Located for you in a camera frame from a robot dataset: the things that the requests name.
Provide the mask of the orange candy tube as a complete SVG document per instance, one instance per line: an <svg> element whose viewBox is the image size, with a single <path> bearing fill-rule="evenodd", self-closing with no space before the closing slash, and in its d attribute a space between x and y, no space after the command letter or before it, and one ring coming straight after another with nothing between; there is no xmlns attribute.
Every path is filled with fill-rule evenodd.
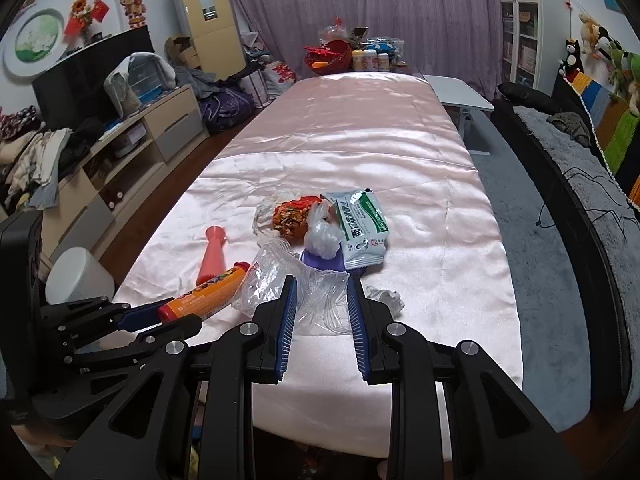
<svg viewBox="0 0 640 480"><path fill-rule="evenodd" d="M157 310L160 322L169 323L190 314L198 315L200 318L214 315L229 303L240 288L248 270L248 262L237 262L223 274L214 276L190 292L168 301Z"/></svg>

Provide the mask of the pink plastic horn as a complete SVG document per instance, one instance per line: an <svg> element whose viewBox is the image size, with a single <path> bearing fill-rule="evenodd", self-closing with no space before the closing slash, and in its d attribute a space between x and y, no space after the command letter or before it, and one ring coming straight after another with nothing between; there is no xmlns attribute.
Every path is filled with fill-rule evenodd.
<svg viewBox="0 0 640 480"><path fill-rule="evenodd" d="M196 279L198 286L224 273L224 270L226 270L224 253L222 252L222 245L226 240L226 232L221 226L210 226L205 231L205 236L207 246L198 271L198 278Z"/></svg>

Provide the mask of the clear plastic bag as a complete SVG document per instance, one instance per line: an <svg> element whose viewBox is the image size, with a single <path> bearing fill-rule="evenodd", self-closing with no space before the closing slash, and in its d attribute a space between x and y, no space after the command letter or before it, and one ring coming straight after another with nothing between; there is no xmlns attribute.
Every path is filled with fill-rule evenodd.
<svg viewBox="0 0 640 480"><path fill-rule="evenodd" d="M297 284L294 333L337 336L352 332L347 307L349 275L306 266L284 240L272 240L258 249L230 306L251 318L260 304L281 296L288 276Z"/></svg>

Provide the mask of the beige tv cabinet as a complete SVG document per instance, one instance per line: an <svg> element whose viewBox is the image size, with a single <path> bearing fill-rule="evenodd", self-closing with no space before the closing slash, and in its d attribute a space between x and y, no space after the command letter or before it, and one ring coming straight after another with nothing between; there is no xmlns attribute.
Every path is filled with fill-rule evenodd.
<svg viewBox="0 0 640 480"><path fill-rule="evenodd" d="M190 84L165 92L108 130L58 186L42 222L42 275L73 247L101 258L127 222L206 139Z"/></svg>

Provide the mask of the pink satin tablecloth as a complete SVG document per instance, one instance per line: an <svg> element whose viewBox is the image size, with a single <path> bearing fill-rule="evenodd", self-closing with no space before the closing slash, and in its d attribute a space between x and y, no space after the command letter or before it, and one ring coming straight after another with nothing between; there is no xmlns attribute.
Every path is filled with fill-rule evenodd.
<svg viewBox="0 0 640 480"><path fill-rule="evenodd" d="M195 284L210 226L228 262L253 260L267 200L326 196L363 284L397 292L427 340L476 341L519 382L521 327L506 250L480 175L432 86L403 74L299 81L203 170L160 224L117 299L141 306Z"/></svg>

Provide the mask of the grey rug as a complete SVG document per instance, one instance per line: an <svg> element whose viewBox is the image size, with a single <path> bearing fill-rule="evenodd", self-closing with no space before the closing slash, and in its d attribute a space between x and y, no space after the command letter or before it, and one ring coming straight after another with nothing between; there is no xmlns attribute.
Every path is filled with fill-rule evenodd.
<svg viewBox="0 0 640 480"><path fill-rule="evenodd" d="M473 260L469 335L556 431L590 408L588 335L575 273L532 179L485 112L452 110L472 185L456 200Z"/></svg>

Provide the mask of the pile of clothes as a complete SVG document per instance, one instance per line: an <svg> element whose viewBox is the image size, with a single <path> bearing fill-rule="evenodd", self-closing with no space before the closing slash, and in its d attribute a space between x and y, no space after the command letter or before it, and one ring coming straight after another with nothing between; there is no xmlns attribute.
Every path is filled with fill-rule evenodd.
<svg viewBox="0 0 640 480"><path fill-rule="evenodd" d="M1 115L1 207L6 214L58 204L58 185L104 133L95 119L51 130L34 106Z"/></svg>

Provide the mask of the green white snack packet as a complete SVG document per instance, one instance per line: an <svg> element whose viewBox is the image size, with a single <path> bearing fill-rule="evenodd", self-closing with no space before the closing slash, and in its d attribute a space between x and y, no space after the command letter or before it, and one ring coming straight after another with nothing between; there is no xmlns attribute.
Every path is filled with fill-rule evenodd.
<svg viewBox="0 0 640 480"><path fill-rule="evenodd" d="M347 270L379 266L390 234L380 204L370 188L326 193L343 232L341 244Z"/></svg>

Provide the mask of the purple bag on floor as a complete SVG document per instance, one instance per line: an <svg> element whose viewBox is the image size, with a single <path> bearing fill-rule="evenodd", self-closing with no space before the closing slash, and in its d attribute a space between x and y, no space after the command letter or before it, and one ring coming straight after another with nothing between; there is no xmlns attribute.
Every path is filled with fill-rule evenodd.
<svg viewBox="0 0 640 480"><path fill-rule="evenodd" d="M233 87L222 87L200 102L203 124L211 136L241 125L254 111L252 97Z"/></svg>

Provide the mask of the black television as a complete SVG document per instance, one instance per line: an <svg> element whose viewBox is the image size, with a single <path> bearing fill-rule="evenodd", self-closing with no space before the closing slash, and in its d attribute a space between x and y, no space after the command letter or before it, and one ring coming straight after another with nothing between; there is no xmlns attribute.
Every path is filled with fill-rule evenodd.
<svg viewBox="0 0 640 480"><path fill-rule="evenodd" d="M76 129L87 119L103 127L119 118L105 78L129 55L154 52L146 26L129 29L69 55L32 81L41 117L51 130Z"/></svg>

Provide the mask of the cardboard box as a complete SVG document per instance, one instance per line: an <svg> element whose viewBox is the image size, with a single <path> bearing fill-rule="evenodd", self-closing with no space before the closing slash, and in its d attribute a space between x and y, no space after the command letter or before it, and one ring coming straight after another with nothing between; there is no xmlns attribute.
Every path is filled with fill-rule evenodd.
<svg viewBox="0 0 640 480"><path fill-rule="evenodd" d="M200 68L201 62L198 52L192 44L192 39L188 36L171 36L165 41L165 55L171 64L186 66L189 68Z"/></svg>

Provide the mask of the colourful striped blanket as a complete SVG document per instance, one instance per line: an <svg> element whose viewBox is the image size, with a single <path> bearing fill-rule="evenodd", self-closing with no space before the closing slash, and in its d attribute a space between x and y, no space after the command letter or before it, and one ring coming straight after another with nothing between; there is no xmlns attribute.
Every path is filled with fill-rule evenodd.
<svg viewBox="0 0 640 480"><path fill-rule="evenodd" d="M582 72L570 75L567 82L582 100L606 168L631 206L639 209L639 117L625 100Z"/></svg>

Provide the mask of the beige standing air conditioner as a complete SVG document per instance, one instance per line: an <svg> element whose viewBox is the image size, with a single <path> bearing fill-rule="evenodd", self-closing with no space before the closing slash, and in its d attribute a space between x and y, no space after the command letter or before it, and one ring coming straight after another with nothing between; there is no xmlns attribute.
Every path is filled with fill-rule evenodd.
<svg viewBox="0 0 640 480"><path fill-rule="evenodd" d="M190 37L201 69L227 79L245 66L231 0L174 0L184 36Z"/></svg>

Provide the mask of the white folding side table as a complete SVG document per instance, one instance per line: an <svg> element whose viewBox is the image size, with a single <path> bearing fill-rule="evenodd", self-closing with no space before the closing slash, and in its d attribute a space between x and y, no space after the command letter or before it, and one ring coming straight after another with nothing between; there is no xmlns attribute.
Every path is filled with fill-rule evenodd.
<svg viewBox="0 0 640 480"><path fill-rule="evenodd" d="M482 112L492 112L494 106L488 99L458 78L424 75L442 105L459 108L474 108Z"/></svg>

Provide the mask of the purple curtain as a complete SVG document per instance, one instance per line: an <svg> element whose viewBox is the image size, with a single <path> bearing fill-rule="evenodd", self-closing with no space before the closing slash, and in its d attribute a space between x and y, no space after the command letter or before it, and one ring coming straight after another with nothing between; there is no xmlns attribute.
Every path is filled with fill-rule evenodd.
<svg viewBox="0 0 640 480"><path fill-rule="evenodd" d="M235 0L271 54L303 77L306 48L339 18L372 37L404 40L421 74L459 78L491 99L501 79L500 0Z"/></svg>

